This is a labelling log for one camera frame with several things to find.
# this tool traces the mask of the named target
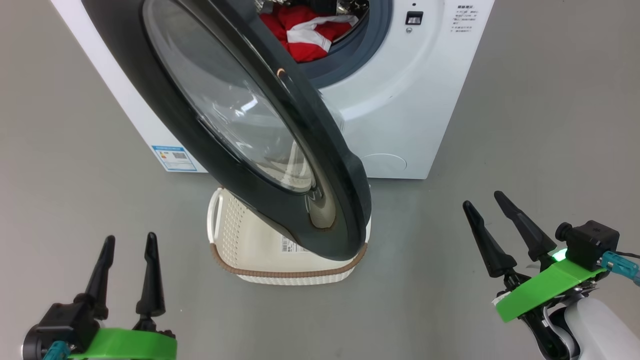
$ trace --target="white washing machine body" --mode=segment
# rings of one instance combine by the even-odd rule
[[[51,1],[165,169],[207,172],[125,75],[82,0]],[[492,6],[493,0],[393,0],[377,51],[319,89],[344,118],[345,141],[368,177],[428,176]],[[421,24],[406,24],[409,12],[422,12]],[[167,149],[188,161],[164,158]]]

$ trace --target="red clothing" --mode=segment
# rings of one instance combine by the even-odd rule
[[[352,15],[322,17],[308,6],[273,4],[272,13],[260,18],[299,63],[324,58],[332,42],[345,34],[358,18]]]

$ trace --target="green light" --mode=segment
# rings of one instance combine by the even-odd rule
[[[551,255],[556,261],[562,261],[566,258],[566,248]]]

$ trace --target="gray floor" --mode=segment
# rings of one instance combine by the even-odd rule
[[[110,233],[108,325],[132,326],[153,230],[168,306],[158,323],[181,359],[539,359],[525,326],[492,309],[502,285],[461,203],[521,265],[494,190],[549,233],[599,220],[640,252],[638,13],[635,0],[497,0],[429,178],[371,181],[370,250],[345,281],[279,288],[214,263],[215,180],[162,169],[53,7],[0,2],[0,348],[18,358],[48,305],[84,290]],[[640,335],[638,289],[616,276],[601,288]]]

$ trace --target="green mount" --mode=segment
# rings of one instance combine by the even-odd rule
[[[137,359],[175,360],[176,339],[157,332],[126,329],[100,329],[83,354],[71,354],[69,359]]]
[[[564,259],[551,265],[536,277],[525,281],[495,305],[502,321],[510,322],[546,301],[605,272],[599,268],[594,272],[585,270]]]

